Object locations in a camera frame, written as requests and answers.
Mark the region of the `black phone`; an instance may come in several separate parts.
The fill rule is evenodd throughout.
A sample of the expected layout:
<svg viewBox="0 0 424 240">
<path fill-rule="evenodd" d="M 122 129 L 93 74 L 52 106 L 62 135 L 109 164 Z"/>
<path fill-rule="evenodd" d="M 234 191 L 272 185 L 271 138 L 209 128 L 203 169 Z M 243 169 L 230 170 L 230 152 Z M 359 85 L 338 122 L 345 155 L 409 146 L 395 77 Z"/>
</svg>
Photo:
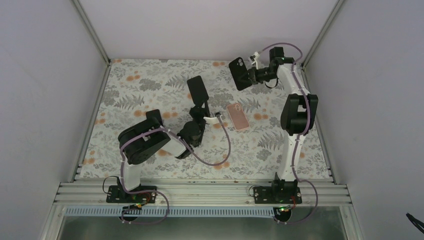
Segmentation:
<svg viewBox="0 0 424 240">
<path fill-rule="evenodd" d="M 190 78 L 186 82 L 192 101 L 196 106 L 201 107 L 209 100 L 208 92 L 200 75 Z"/>
</svg>

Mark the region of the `pink phone case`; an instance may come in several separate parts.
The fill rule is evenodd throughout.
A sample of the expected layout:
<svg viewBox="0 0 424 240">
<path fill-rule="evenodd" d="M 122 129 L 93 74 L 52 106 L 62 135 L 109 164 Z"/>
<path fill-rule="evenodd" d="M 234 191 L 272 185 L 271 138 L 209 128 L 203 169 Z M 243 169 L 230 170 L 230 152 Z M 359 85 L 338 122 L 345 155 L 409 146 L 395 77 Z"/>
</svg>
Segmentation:
<svg viewBox="0 0 424 240">
<path fill-rule="evenodd" d="M 236 131 L 249 128 L 250 124 L 240 103 L 232 103 L 226 106 L 229 118 Z"/>
</svg>

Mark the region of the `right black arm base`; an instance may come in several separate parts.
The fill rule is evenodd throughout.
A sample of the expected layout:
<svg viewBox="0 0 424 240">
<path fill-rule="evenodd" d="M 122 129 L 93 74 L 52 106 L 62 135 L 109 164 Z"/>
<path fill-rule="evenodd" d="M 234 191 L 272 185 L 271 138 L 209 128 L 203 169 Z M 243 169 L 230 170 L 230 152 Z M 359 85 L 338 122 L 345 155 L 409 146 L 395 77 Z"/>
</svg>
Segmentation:
<svg viewBox="0 0 424 240">
<path fill-rule="evenodd" d="M 300 188 L 273 188 L 271 186 L 253 185 L 248 194 L 254 198 L 255 204 L 302 204 Z"/>
</svg>

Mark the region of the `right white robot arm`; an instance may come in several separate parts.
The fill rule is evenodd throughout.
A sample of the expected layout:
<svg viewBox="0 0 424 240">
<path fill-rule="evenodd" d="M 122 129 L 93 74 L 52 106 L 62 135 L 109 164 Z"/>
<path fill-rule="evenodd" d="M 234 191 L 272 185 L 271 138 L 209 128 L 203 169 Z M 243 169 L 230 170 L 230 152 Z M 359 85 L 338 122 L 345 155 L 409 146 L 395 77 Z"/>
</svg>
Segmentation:
<svg viewBox="0 0 424 240">
<path fill-rule="evenodd" d="M 252 85 L 266 85 L 274 80 L 283 84 L 286 101 L 280 116 L 281 128 L 284 131 L 284 144 L 281 165 L 272 181 L 271 198 L 278 204 L 284 203 L 290 197 L 290 188 L 296 188 L 299 179 L 296 166 L 300 159 L 301 148 L 314 125 L 319 98 L 306 88 L 297 70 L 300 57 L 286 57 L 284 46 L 289 43 L 278 42 L 265 49 L 269 52 L 269 64 L 260 68 L 258 58 L 261 51 L 255 52 L 249 60 L 250 69 L 244 69 L 234 81 L 239 91 Z"/>
</svg>

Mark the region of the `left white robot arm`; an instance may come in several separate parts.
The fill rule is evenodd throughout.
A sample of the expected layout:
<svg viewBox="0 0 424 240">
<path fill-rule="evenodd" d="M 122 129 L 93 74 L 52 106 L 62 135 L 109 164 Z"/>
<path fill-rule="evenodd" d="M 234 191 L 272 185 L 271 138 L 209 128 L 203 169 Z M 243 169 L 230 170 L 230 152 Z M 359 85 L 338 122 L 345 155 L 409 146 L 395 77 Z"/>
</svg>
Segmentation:
<svg viewBox="0 0 424 240">
<path fill-rule="evenodd" d="M 154 109 L 146 112 L 146 120 L 125 129 L 118 135 L 119 150 L 123 155 L 120 182 L 123 186 L 119 196 L 131 203 L 139 197 L 142 164 L 163 150 L 176 159 L 188 157 L 193 148 L 203 140 L 210 117 L 208 102 L 196 103 L 189 111 L 191 121 L 184 124 L 178 133 L 165 130 L 161 112 Z"/>
</svg>

